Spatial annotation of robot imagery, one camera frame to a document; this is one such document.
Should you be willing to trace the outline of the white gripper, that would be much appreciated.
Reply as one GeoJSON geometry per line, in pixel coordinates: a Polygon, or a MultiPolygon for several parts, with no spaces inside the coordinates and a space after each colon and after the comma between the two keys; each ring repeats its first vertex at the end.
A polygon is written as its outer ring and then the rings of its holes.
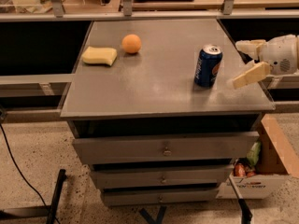
{"type": "Polygon", "coordinates": [[[235,43],[235,47],[253,60],[259,59],[260,51],[260,62],[233,79],[235,89],[259,82],[270,72],[278,76],[297,71],[298,37],[296,35],[279,36],[267,42],[264,39],[240,40],[235,43]]]}

